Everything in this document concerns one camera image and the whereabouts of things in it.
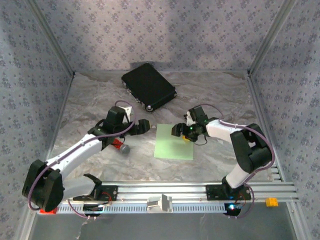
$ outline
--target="floral wallpaper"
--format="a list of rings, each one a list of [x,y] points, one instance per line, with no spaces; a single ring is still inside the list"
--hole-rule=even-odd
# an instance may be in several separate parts
[[[37,0],[75,71],[246,70],[282,0]]]
[[[13,239],[30,163],[44,160],[70,77],[23,1],[0,1],[0,239]]]
[[[320,239],[320,2],[298,0],[254,77],[289,181]]]

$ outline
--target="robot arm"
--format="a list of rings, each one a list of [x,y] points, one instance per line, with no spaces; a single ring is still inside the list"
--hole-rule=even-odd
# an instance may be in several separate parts
[[[72,197],[91,196],[92,199],[97,199],[102,194],[102,182],[98,178],[89,173],[71,180],[66,180],[66,177],[86,159],[111,145],[116,137],[140,135],[150,130],[150,123],[146,119],[140,119],[138,124],[133,125],[129,118],[130,111],[130,108],[113,106],[106,118],[100,120],[75,145],[47,162],[39,159],[34,161],[27,173],[22,195],[28,198],[35,184],[31,202],[46,212],[52,211],[61,201]]]
[[[237,164],[222,180],[226,195],[241,188],[255,170],[264,167],[272,160],[272,153],[267,143],[250,131],[254,130],[263,136],[260,127],[255,123],[246,126],[246,129],[241,125],[226,126],[223,121],[215,117],[208,118],[201,106],[190,109],[184,117],[186,123],[176,124],[172,128],[173,136],[183,135],[191,142],[196,142],[199,135],[205,135],[232,143]]]

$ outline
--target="yellow block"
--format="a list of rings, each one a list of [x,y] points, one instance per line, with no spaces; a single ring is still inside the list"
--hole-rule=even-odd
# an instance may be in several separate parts
[[[186,142],[189,142],[189,139],[186,139],[186,136],[182,136],[182,139],[185,140]]]
[[[268,197],[265,199],[267,207],[278,207],[278,200],[275,197]]]

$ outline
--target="green paper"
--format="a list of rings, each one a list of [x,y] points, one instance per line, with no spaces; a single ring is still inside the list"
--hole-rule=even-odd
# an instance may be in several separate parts
[[[182,137],[171,135],[174,125],[158,124],[156,127],[154,157],[160,159],[193,160],[194,144]]]

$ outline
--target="black case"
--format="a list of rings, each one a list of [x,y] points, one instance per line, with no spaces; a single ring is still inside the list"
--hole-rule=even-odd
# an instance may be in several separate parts
[[[177,95],[176,88],[149,63],[126,73],[121,79],[128,92],[147,112],[153,112]]]

